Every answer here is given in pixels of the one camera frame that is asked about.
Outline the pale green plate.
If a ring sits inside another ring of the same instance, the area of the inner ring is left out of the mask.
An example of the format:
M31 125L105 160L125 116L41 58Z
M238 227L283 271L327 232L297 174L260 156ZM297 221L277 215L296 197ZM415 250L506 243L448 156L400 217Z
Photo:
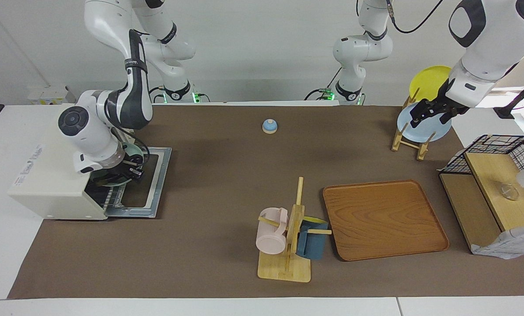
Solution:
M126 142L123 143L122 148L124 150L123 160L139 159L138 168L141 168L143 170L144 169L144 153L142 152L141 148L136 146L135 144L130 144ZM93 183L93 173L91 175L91 182ZM96 186L108 186L108 187L120 186L120 185L122 184L96 184Z

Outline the oven door with handle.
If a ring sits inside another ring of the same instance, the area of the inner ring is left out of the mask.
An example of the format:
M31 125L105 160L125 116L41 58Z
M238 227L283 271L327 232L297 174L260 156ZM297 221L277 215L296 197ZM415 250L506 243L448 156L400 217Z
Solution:
M146 201L142 207L132 207L124 205L123 208L108 208L105 211L106 217L122 217L122 218L155 218L157 215L158 206L160 204L160 198L162 195L162 188L165 183L166 173L168 171L169 160L172 153L170 147L150 147L150 154L155 156L153 162L148 162L147 166L155 166L154 171L147 172L148 175L152 176L150 184L144 179L141 182L130 181L128 184L145 184L147 190ZM125 188L123 198L129 197L129 189Z

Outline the white toaster oven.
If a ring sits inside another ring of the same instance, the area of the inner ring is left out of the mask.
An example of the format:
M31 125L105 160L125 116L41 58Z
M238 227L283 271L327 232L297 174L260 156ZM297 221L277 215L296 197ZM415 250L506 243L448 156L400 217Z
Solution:
M108 120L92 106L65 103L40 131L43 137L8 195L45 219L106 219L85 188L93 171L124 158Z

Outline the light blue plate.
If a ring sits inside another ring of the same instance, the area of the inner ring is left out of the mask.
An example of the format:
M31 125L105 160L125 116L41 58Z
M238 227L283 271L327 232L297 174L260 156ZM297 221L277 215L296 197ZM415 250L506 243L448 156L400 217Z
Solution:
M425 143L427 140L436 141L448 133L452 126L452 120L450 119L447 123L442 124L439 120L442 117L441 114L423 120L415 128L412 127L410 125L412 121L410 111L415 105L417 103L410 104L402 109L397 118L397 128L406 139L412 142Z

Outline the yellow plate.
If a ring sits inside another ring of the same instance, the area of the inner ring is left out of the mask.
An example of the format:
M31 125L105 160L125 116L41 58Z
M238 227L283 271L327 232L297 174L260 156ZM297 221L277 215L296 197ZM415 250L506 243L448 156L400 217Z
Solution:
M435 65L421 70L414 76L409 85L409 100L411 103L422 99L434 100L439 88L446 82L452 68L445 65Z

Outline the wooden dish rack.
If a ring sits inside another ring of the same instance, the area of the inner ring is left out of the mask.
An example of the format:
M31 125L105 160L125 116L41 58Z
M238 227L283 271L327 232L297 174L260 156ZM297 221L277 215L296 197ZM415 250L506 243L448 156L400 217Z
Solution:
M404 102L404 104L402 106L403 110L416 101L417 96L420 94L420 89L421 88L418 87L413 94L408 96L408 98L405 100L405 102ZM426 142L416 143L415 144L413 142L410 142L410 140L408 138L403 136L403 132L405 131L407 126L408 126L408 123L406 123L402 129L399 129L397 127L395 135L394 135L394 140L393 140L392 146L391 146L391 151L392 152L397 152L399 150L400 145L402 144L404 146L408 146L410 148L416 149L417 150L416 160L423 161L425 156L426 156L426 154L427 154L427 152L428 152L429 142L432 140L432 138L435 135L435 133L431 134L431 136L428 138L428 140Z

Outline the wooden shelf box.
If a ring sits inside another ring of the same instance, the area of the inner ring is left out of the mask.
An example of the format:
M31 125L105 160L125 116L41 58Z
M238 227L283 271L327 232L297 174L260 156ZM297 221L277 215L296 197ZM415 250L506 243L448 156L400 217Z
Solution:
M517 181L521 173L511 158L503 154L466 153L473 174L443 174L440 177L460 224L467 245L487 246L499 234L524 226L524 186ZM502 196L499 186L512 184L519 200Z

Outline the brown table mat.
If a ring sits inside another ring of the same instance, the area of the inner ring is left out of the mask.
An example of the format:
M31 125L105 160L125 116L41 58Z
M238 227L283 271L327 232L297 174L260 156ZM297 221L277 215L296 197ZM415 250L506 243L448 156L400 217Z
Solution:
M399 110L388 106L156 106L138 132L171 147L155 219L45 220L9 299L427 297L524 295L524 256L469 252L438 178L463 148L455 132L425 161L391 151ZM274 134L262 123L274 119ZM257 217L290 208L298 177L310 216L326 218L322 189L414 180L442 224L446 251L343 262L326 244L308 283L257 276Z

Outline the clear glass cup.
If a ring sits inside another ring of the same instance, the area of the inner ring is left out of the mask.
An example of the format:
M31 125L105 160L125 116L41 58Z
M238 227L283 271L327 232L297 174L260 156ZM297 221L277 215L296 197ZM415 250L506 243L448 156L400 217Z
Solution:
M519 200L519 191L515 186L509 183L502 183L499 186L499 191L502 194L504 198L510 201L517 201Z

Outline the white power strip box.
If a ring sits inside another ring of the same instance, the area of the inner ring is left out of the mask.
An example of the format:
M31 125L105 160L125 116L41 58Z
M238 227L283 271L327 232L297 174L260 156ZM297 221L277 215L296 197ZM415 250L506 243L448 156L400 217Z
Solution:
M58 105L72 102L67 86L36 87L29 90L27 100L33 105Z

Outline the wooden serving tray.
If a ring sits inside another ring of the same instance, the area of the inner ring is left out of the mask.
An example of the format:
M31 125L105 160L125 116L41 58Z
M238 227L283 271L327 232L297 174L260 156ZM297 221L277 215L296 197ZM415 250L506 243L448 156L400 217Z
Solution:
M344 261L431 253L450 246L417 181L328 186L322 195L335 248Z

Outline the pink mug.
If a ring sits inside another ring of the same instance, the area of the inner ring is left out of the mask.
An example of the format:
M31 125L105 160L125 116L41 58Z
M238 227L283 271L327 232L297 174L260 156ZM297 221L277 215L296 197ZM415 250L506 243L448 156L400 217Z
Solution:
M282 253L286 248L288 210L285 208L266 208L260 212L256 246L269 255Z

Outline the dark blue mug yellow inside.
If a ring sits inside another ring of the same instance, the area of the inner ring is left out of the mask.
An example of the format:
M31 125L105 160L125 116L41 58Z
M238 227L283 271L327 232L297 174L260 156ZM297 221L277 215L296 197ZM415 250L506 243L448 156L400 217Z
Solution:
M323 256L326 236L324 234L309 233L308 230L310 229L328 230L328 222L320 218L304 216L298 234L295 253L302 258L320 260Z

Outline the wooden mug tree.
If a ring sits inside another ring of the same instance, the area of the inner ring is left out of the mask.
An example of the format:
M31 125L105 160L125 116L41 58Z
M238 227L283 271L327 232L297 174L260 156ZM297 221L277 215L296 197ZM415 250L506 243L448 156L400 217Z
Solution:
M288 227L286 231L286 248L277 255L269 255L259 251L259 278L285 280L307 283L311 280L311 260L296 255L298 234L301 222L305 216L305 206L301 202L304 178L298 179L296 200L291 212L288 212Z

